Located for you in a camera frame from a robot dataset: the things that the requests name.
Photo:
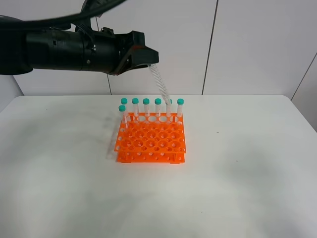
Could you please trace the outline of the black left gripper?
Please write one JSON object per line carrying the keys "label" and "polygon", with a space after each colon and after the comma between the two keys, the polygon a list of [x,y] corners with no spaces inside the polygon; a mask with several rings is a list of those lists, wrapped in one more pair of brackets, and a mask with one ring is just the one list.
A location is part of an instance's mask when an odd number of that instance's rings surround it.
{"label": "black left gripper", "polygon": [[145,34],[131,31],[125,34],[115,34],[113,29],[103,27],[110,40],[112,56],[101,64],[100,72],[110,75],[121,75],[125,72],[147,68],[149,64],[159,63],[159,53],[145,44]]}

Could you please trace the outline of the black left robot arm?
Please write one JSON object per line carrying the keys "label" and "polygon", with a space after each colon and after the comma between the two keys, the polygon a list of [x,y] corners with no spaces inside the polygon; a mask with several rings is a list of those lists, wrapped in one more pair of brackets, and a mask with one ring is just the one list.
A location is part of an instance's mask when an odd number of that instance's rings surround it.
{"label": "black left robot arm", "polygon": [[120,75],[159,62],[157,51],[145,44],[142,32],[114,34],[89,23],[41,30],[0,32],[0,73],[21,75],[34,69],[95,71]]}

